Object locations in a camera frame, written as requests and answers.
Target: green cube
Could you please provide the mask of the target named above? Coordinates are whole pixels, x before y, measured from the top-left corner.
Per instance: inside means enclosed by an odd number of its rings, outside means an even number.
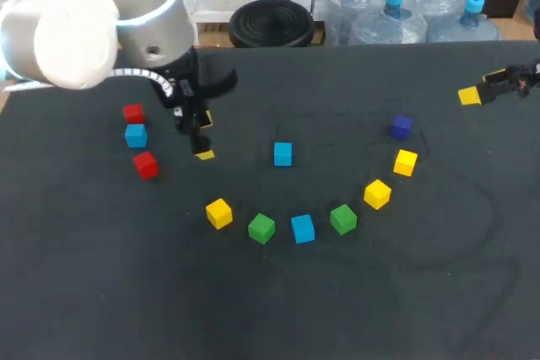
[[[266,215],[257,214],[248,225],[247,232],[251,238],[260,244],[266,244],[276,233],[276,223]]]
[[[330,223],[339,232],[340,235],[346,234],[356,228],[358,217],[347,204],[336,208],[330,212]]]

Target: table surface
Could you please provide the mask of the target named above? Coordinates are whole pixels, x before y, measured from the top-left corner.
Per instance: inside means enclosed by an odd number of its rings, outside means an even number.
[[[459,105],[535,43],[230,50],[202,162],[149,85],[12,94],[0,115],[0,352],[5,359],[540,356],[540,94]],[[122,106],[142,102],[161,176],[144,182]],[[414,118],[411,137],[388,127]],[[276,169],[273,142],[294,144]],[[412,178],[392,173],[400,148]],[[374,179],[380,211],[362,202]],[[235,221],[216,231],[205,207]],[[340,237],[329,212],[360,217]],[[246,227],[277,223],[267,245]],[[316,242],[296,245],[309,213]]]

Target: yellow cube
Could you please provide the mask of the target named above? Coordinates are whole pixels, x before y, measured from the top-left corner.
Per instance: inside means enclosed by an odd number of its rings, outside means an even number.
[[[364,201],[378,210],[390,201],[392,189],[380,180],[375,180],[365,188]]]
[[[223,198],[214,201],[206,207],[208,220],[216,229],[221,229],[225,225],[233,222],[233,212]]]
[[[418,157],[419,155],[417,153],[400,149],[397,154],[396,164],[394,165],[394,172],[411,177]]]
[[[462,102],[462,105],[481,105],[480,95],[478,94],[478,89],[476,86],[471,88],[461,89],[457,92],[459,95],[459,100]]]

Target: blue cube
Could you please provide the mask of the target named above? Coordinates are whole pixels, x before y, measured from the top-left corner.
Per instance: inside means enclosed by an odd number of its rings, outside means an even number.
[[[391,126],[391,135],[397,139],[407,139],[412,126],[412,117],[396,116],[394,124]]]
[[[126,128],[127,146],[130,148],[146,148],[149,135],[144,124],[130,124]]]
[[[276,142],[273,145],[273,165],[293,165],[293,144],[290,142]]]
[[[290,222],[293,225],[293,234],[296,244],[303,244],[304,242],[315,240],[315,228],[313,228],[310,214],[291,218]]]

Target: cable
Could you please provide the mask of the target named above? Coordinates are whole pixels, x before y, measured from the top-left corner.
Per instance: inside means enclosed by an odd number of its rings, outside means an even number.
[[[167,79],[165,79],[163,76],[157,74],[156,72],[149,71],[148,69],[137,69],[137,68],[123,68],[123,69],[113,69],[111,73],[109,73],[108,78],[117,78],[121,76],[134,76],[138,78],[146,78],[153,80],[154,82],[158,83],[159,86],[163,89],[163,93],[165,93],[165,96],[171,97],[173,93],[172,85],[169,83]],[[12,84],[10,86],[6,86],[6,88],[3,90],[3,92],[19,92],[22,90],[32,90],[32,89],[46,89],[46,88],[54,88],[55,86],[48,83],[41,83],[41,82],[25,82],[25,83],[17,83]]]

